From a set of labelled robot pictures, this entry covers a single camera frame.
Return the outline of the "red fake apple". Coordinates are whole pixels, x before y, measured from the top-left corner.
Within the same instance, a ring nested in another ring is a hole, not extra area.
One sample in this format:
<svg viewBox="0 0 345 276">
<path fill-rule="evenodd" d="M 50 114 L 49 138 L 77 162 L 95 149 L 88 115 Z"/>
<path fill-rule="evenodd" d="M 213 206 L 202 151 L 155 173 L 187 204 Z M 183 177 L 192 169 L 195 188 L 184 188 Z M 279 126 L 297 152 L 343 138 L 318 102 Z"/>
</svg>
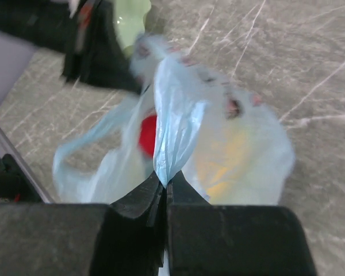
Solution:
<svg viewBox="0 0 345 276">
<path fill-rule="evenodd" d="M 139 146 L 150 158 L 154 155 L 157 115 L 146 117 L 141 122 Z"/>
</svg>

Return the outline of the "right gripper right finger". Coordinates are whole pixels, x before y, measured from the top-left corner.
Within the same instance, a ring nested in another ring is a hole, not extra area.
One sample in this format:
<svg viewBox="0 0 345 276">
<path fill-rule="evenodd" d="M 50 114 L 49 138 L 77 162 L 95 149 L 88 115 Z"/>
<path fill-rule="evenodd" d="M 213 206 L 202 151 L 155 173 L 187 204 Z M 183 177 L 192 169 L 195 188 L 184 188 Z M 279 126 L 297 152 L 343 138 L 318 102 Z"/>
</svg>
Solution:
<svg viewBox="0 0 345 276">
<path fill-rule="evenodd" d="M 170 275 L 192 275 L 198 267 L 199 223 L 209 203 L 188 183 L 181 172 L 166 188 L 165 267 Z"/>
</svg>

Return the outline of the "light blue plastic bag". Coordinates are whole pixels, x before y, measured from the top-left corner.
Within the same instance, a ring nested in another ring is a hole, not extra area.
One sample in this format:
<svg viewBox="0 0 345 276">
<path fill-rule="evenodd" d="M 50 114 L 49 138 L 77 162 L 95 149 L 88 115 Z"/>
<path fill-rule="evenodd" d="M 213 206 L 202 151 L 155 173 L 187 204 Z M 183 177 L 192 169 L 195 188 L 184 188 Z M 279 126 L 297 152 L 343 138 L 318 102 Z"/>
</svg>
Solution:
<svg viewBox="0 0 345 276">
<path fill-rule="evenodd" d="M 211 204 L 276 205 L 295 154 L 271 109 L 160 35 L 141 34 L 134 46 L 143 94 L 57 148 L 60 199 L 109 204 L 152 172 L 163 186 L 182 172 Z"/>
</svg>

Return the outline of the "yellow fake banana bunch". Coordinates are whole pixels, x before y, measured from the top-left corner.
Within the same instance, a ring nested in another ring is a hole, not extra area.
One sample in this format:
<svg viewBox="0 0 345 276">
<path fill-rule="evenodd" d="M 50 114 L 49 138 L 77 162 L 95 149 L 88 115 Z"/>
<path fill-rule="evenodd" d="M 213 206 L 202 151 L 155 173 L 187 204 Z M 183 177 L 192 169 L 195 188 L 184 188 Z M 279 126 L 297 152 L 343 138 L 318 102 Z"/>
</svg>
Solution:
<svg viewBox="0 0 345 276">
<path fill-rule="evenodd" d="M 249 132 L 226 129 L 204 132 L 193 155 L 198 183 L 210 198 L 227 192 L 243 174 L 250 158 Z"/>
</svg>

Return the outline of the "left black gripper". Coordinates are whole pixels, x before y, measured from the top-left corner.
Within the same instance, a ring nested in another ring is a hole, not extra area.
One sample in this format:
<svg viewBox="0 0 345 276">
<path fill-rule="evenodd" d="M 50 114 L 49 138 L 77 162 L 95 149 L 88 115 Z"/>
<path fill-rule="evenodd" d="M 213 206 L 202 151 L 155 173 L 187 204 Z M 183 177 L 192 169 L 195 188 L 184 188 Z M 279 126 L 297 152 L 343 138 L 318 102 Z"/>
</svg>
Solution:
<svg viewBox="0 0 345 276">
<path fill-rule="evenodd" d="M 113 1 L 0 1 L 0 32 L 65 53 L 66 82 L 141 93 L 117 37 Z"/>
</svg>

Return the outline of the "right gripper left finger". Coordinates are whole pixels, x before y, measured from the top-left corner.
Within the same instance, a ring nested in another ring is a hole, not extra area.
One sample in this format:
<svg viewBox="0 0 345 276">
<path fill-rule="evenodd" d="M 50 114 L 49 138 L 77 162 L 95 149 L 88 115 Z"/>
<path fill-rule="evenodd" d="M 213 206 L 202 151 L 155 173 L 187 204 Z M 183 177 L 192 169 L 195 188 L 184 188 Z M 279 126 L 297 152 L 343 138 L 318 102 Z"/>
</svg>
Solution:
<svg viewBox="0 0 345 276">
<path fill-rule="evenodd" d="M 155 173 L 108 206 L 90 275 L 157 275 L 163 264 L 166 191 Z"/>
</svg>

